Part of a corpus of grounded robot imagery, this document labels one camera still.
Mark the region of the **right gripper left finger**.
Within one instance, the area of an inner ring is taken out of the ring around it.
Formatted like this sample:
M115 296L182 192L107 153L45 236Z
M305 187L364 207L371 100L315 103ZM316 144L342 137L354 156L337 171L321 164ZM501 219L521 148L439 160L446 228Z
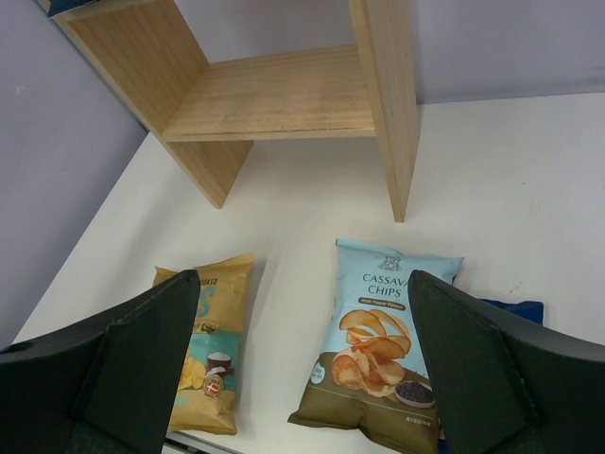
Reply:
M182 271L1 351L4 453L159 453L200 294Z

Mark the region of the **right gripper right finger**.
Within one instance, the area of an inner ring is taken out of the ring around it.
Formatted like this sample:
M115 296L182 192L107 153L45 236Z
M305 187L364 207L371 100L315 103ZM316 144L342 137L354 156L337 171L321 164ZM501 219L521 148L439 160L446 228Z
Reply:
M408 299L451 452L603 452L603 346L426 271L411 273Z

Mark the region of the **blue Burts chilli bag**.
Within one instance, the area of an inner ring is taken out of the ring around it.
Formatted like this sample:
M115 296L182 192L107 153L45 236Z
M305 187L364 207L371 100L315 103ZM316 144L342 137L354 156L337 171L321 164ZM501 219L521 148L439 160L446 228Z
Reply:
M545 305L538 301L523 301L512 304L481 299L475 305L475 309L486 319L500 326L509 326L515 323L544 325Z

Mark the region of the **blue Burts sea salt bag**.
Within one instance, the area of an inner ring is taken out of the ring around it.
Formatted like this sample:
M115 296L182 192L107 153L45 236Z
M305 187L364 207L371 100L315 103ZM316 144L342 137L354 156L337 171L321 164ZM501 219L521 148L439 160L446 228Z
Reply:
M52 18L73 9L79 9L98 0L51 0L48 8L48 17Z

